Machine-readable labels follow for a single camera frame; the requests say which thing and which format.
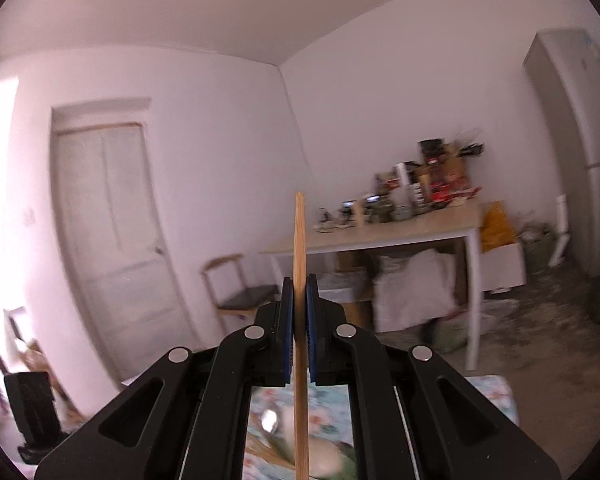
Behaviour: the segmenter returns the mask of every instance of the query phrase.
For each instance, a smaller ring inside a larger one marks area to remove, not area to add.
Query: door panel
[[[119,380],[169,348],[195,348],[168,265],[139,126],[61,134],[54,201],[81,314]]]

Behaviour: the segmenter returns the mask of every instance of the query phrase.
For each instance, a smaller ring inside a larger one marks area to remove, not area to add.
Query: wooden table
[[[465,365],[475,370],[480,343],[480,306],[482,283],[480,276],[480,226],[482,208],[476,200],[468,200],[458,207],[447,207],[401,222],[368,224],[364,227],[337,229],[331,233],[318,233],[311,229],[306,234],[306,253],[324,254],[334,268],[335,253],[380,247],[415,244],[433,240],[464,238],[466,243],[469,288],[468,345]],[[278,258],[293,254],[294,237],[290,234],[271,244],[261,254],[271,259],[276,281],[284,278]]]

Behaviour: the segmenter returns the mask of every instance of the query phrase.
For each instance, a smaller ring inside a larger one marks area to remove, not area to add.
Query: silver rivet
[[[244,330],[244,335],[248,339],[260,339],[264,336],[264,329],[261,326],[251,325]]]
[[[433,356],[431,348],[423,345],[416,346],[416,348],[411,350],[411,353],[418,361],[428,361]]]
[[[187,359],[189,359],[189,350],[181,346],[169,352],[169,361],[172,363],[181,363]]]
[[[341,324],[337,327],[336,334],[340,337],[353,337],[356,335],[356,327],[350,324]]]

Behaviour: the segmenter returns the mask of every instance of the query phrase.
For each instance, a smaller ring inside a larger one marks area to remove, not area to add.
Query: ceiling
[[[390,0],[7,0],[0,58],[55,48],[145,44],[281,64]]]

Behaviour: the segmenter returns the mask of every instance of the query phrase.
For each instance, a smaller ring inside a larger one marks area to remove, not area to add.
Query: plastic bag
[[[484,215],[480,229],[482,252],[516,242],[516,232],[507,220],[502,202],[494,202]]]

